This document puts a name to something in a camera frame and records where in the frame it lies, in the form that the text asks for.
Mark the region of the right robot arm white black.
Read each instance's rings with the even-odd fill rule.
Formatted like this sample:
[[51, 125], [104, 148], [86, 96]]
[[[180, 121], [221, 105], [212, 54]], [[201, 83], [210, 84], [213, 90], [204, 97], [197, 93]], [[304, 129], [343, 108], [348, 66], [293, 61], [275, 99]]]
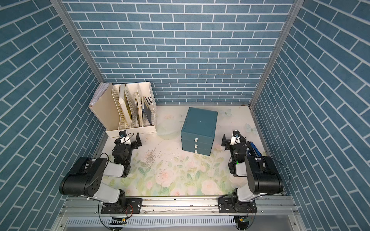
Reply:
[[218, 198], [220, 213], [257, 213], [254, 200], [265, 195], [284, 191], [281, 176], [271, 157], [263, 156], [253, 142], [239, 131], [233, 131], [231, 139], [224, 135], [221, 146], [230, 151], [228, 167], [234, 177], [247, 179], [247, 184], [236, 188], [232, 194]]

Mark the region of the teal drawer cabinet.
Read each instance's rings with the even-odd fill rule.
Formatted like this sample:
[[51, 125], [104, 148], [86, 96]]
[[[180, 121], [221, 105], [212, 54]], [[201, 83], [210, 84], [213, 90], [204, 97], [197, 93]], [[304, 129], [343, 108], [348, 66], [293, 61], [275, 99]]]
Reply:
[[182, 150], [210, 156], [218, 112], [190, 107], [181, 130]]

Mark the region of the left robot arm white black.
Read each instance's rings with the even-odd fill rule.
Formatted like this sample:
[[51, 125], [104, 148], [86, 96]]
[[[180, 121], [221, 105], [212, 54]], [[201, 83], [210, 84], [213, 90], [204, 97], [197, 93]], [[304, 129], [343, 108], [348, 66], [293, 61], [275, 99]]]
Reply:
[[106, 153], [99, 158], [80, 157], [64, 179], [59, 191], [63, 195], [83, 196], [102, 203], [100, 214], [123, 214], [130, 217], [139, 214], [143, 199], [127, 199], [125, 191], [102, 182], [103, 177], [125, 178], [131, 170], [133, 150], [142, 146], [140, 135], [120, 131], [112, 149], [113, 161]]

